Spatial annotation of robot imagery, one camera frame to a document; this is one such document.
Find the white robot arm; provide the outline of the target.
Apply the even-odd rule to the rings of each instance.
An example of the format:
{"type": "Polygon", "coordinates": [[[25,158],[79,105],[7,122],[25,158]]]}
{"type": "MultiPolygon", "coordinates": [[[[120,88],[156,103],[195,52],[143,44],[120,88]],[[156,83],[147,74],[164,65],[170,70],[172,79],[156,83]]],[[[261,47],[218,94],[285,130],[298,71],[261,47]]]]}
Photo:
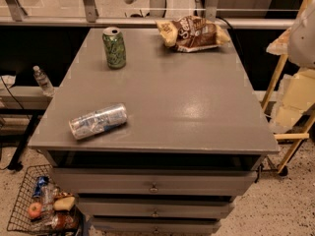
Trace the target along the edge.
{"type": "Polygon", "coordinates": [[[291,63],[299,67],[315,68],[315,0],[294,21],[287,52],[291,63]]]}

